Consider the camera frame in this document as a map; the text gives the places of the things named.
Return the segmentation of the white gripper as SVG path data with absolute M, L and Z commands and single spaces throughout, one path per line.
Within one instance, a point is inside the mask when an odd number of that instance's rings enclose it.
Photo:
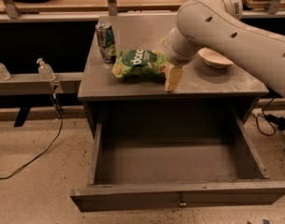
M 174 91 L 182 79 L 184 73 L 183 65 L 188 64 L 193 56 L 201 49 L 184 37 L 177 28 L 173 28 L 168 36 L 164 36 L 159 46 L 164 47 L 166 59 L 173 65 L 169 66 L 165 72 L 165 91 Z

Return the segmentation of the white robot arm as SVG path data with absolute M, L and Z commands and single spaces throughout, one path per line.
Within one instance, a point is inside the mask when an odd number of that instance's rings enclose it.
M 164 43 L 173 65 L 186 65 L 201 48 L 212 49 L 285 97 L 285 35 L 240 20 L 241 0 L 188 0 Z

